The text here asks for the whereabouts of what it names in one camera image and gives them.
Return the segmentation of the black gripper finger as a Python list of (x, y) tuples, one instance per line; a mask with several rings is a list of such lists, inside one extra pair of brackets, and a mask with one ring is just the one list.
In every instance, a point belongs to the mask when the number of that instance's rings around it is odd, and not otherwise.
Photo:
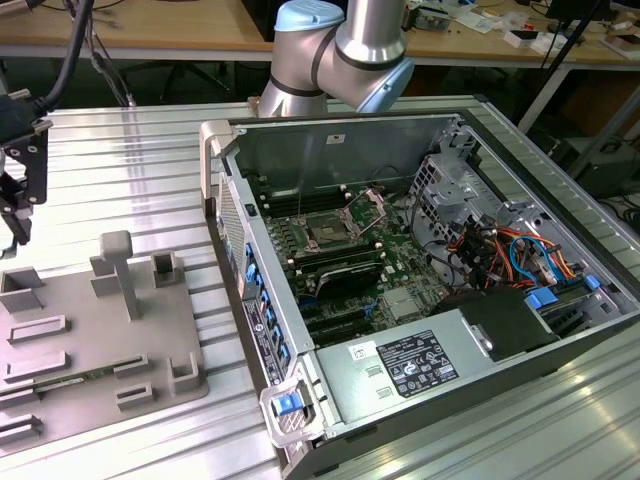
[(31, 238), (32, 208), (22, 208), (6, 214), (6, 223), (20, 245), (26, 245)]

